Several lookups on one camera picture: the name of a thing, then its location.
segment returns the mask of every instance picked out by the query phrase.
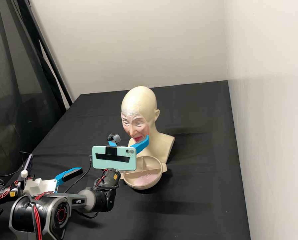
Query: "mannequin face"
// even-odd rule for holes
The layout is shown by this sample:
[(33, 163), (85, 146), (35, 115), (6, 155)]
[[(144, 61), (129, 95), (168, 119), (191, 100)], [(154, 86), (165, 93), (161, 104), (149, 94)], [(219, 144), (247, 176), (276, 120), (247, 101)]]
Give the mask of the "mannequin face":
[(125, 116), (121, 113), (121, 119), (124, 130), (135, 142), (139, 142), (149, 135), (149, 123), (142, 115)]

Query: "open mouth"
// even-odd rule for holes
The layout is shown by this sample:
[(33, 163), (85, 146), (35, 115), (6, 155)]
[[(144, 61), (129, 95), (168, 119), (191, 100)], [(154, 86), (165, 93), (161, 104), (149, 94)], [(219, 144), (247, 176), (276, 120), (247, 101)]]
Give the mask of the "open mouth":
[(136, 138), (133, 138), (136, 142), (140, 141), (142, 139), (142, 136), (140, 137), (136, 137)]

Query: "blue clamp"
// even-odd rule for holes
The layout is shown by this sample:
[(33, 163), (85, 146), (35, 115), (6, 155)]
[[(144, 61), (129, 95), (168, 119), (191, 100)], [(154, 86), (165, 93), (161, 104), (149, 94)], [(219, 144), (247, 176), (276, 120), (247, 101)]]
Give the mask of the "blue clamp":
[(78, 176), (82, 174), (82, 168), (79, 167), (79, 168), (71, 168), (67, 171), (64, 171), (60, 174), (58, 174), (55, 179), (57, 180), (57, 185), (56, 185), (56, 189), (62, 185), (64, 182)]
[(108, 141), (110, 147), (116, 147), (117, 144), (115, 141)]
[(142, 150), (144, 150), (149, 145), (149, 135), (146, 136), (146, 138), (141, 141), (133, 144), (130, 147), (134, 147), (137, 151), (137, 154), (140, 153)]

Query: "mannequin nose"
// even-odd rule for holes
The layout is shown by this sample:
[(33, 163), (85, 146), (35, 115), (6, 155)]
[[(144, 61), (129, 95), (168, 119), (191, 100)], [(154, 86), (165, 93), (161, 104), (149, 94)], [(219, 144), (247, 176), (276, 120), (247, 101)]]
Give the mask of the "mannequin nose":
[(129, 130), (130, 136), (134, 136), (136, 132), (137, 131), (134, 129), (134, 127), (130, 126), (130, 130)]

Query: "smartphone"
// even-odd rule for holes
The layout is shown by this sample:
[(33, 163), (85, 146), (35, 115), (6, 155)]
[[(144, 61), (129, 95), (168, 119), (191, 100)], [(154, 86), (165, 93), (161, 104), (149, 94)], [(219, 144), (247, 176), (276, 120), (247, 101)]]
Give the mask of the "smartphone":
[(134, 171), (137, 168), (137, 152), (134, 147), (93, 146), (92, 166), (97, 169), (114, 168)]

